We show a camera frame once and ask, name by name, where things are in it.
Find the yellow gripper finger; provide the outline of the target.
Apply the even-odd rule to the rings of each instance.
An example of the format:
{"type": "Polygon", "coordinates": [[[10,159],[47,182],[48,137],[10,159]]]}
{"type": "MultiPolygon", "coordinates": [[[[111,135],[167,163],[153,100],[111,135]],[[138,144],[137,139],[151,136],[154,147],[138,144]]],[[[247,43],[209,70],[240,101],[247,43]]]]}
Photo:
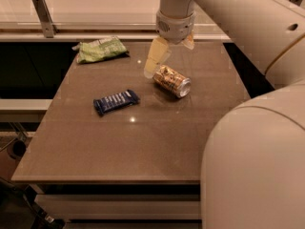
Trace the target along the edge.
{"type": "Polygon", "coordinates": [[[193,41],[193,32],[191,32],[187,38],[183,41],[183,44],[186,48],[189,50],[192,50],[194,48],[194,41],[193,41]]]}
{"type": "Polygon", "coordinates": [[[144,75],[147,78],[152,78],[170,55],[171,51],[169,42],[163,37],[156,37],[151,43],[144,67],[144,75]]]}

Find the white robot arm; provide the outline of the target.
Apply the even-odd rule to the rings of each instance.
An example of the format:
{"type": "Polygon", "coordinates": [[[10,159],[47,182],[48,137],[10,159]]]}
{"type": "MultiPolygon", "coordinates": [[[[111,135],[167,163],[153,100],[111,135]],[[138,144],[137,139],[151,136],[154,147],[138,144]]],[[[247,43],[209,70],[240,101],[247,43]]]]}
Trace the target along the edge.
{"type": "Polygon", "coordinates": [[[201,166],[203,229],[305,229],[305,20],[287,0],[160,0],[144,74],[192,36],[199,6],[250,100],[213,128],[201,166]]]}

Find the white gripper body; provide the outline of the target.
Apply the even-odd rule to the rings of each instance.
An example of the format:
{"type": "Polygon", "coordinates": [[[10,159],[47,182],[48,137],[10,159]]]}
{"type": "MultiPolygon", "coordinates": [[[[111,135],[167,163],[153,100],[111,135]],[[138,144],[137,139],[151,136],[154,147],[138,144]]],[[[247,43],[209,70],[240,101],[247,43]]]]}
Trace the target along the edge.
{"type": "Polygon", "coordinates": [[[161,11],[156,14],[156,32],[173,44],[179,44],[193,31],[195,13],[185,18],[171,18],[161,11]]]}

